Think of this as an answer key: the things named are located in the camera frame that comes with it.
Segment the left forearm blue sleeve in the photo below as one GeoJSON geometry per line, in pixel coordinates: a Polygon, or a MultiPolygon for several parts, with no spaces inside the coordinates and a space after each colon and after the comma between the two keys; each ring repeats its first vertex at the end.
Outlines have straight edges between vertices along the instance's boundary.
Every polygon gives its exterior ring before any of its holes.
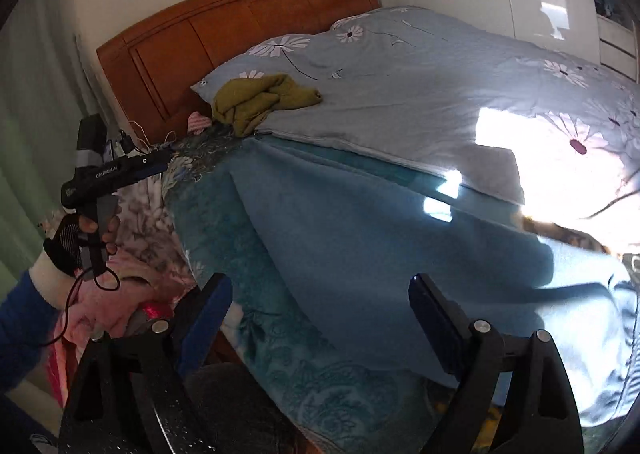
{"type": "Polygon", "coordinates": [[[1,392],[14,389],[40,361],[75,278],[43,252],[1,304],[1,392]]]}

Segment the left hand in glove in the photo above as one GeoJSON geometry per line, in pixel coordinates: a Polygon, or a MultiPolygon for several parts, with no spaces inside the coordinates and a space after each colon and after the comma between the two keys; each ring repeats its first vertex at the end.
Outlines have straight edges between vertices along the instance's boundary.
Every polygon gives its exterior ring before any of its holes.
{"type": "Polygon", "coordinates": [[[66,214],[52,237],[44,240],[43,250],[54,266],[64,274],[88,271],[93,276],[106,272],[106,261],[117,252],[120,209],[105,229],[93,219],[76,212],[66,214]]]}

